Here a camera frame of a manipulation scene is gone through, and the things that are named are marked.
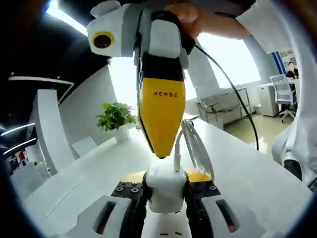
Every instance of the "window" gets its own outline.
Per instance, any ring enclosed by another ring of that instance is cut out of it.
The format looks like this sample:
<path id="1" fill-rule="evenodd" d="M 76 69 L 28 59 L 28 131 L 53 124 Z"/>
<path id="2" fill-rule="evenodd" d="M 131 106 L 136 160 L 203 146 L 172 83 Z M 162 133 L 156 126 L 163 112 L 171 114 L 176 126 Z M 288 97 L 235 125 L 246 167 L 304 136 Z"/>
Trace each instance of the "window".
<path id="1" fill-rule="evenodd" d="M 136 66 L 133 58 L 112 58 L 110 60 L 110 76 L 117 101 L 136 108 Z M 186 100 L 196 98 L 193 83 L 185 70 Z"/>
<path id="2" fill-rule="evenodd" d="M 198 36 L 198 41 L 204 50 L 220 64 L 234 85 L 251 83 L 261 79 L 253 57 L 243 40 L 202 33 Z M 219 87 L 230 87 L 220 69 L 210 59 L 209 62 Z"/>

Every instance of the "white planter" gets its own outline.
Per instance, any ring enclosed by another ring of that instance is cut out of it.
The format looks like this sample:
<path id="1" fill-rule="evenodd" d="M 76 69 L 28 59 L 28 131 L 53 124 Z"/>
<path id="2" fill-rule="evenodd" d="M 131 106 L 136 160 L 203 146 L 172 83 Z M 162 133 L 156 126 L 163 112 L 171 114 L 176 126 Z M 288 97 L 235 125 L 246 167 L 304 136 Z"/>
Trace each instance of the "white planter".
<path id="1" fill-rule="evenodd" d="M 125 140 L 130 139 L 130 134 L 128 130 L 128 125 L 122 125 L 117 129 L 112 130 L 111 132 L 114 133 L 114 137 L 118 143 L 123 142 Z"/>

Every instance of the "black cable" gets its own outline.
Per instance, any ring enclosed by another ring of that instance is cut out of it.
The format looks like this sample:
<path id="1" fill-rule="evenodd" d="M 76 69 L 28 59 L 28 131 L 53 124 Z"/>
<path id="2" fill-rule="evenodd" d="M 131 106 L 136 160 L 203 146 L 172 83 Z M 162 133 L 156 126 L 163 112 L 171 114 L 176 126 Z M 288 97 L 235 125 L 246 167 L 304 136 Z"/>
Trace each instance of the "black cable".
<path id="1" fill-rule="evenodd" d="M 259 150 L 259 139 L 258 139 L 258 133 L 257 133 L 256 126 L 254 125 L 253 120 L 252 120 L 252 117 L 251 117 L 250 113 L 248 112 L 246 106 L 244 105 L 244 103 L 243 103 L 243 101 L 242 101 L 242 99 L 241 99 L 241 97 L 240 97 L 240 94 L 238 93 L 236 87 L 233 85 L 233 83 L 231 82 L 230 78 L 228 77 L 228 75 L 226 74 L 226 72 L 222 69 L 222 67 L 217 63 L 217 61 L 215 61 L 210 55 L 208 55 L 208 54 L 206 53 L 206 51 L 204 51 L 204 50 L 203 50 L 202 48 L 200 48 L 199 46 L 195 45 L 195 47 L 196 47 L 201 53 L 203 53 L 205 56 L 207 56 L 215 65 L 217 65 L 217 67 L 221 70 L 221 72 L 224 74 L 224 76 L 225 76 L 225 77 L 227 78 L 227 80 L 229 81 L 229 83 L 230 83 L 230 85 L 231 85 L 233 91 L 236 93 L 236 95 L 237 95 L 237 97 L 238 97 L 238 99 L 239 99 L 239 101 L 240 101 L 240 103 L 241 103 L 241 105 L 242 105 L 244 111 L 245 111 L 246 114 L 247 114 L 247 117 L 248 117 L 249 120 L 250 120 L 250 123 L 251 123 L 252 128 L 253 128 L 253 131 L 254 131 L 254 136 L 255 136 L 255 138 L 256 138 L 257 150 Z"/>

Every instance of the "white cable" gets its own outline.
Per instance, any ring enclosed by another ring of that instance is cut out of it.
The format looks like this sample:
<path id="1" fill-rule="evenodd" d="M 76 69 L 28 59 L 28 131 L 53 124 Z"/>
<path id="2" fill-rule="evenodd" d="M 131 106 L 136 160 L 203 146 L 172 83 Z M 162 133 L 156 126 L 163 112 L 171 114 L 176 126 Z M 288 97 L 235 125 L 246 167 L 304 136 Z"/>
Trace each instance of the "white cable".
<path id="1" fill-rule="evenodd" d="M 211 175 L 214 181 L 214 172 L 212 164 L 208 155 L 208 152 L 203 144 L 203 141 L 199 137 L 194 126 L 189 120 L 182 120 L 181 122 L 182 130 L 176 138 L 175 153 L 174 153 L 174 169 L 179 171 L 180 167 L 180 137 L 184 135 L 187 149 L 192 160 L 194 168 L 196 165 L 201 169 Z"/>

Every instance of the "white cabinet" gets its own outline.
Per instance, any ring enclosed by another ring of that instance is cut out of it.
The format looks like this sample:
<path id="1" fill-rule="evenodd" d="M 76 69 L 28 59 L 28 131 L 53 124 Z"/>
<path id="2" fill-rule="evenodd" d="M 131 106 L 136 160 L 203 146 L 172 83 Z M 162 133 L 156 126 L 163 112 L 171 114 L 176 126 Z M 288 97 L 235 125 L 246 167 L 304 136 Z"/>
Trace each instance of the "white cabinet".
<path id="1" fill-rule="evenodd" d="M 275 102 L 274 87 L 258 87 L 261 112 L 264 116 L 274 117 L 278 114 L 278 104 Z"/>

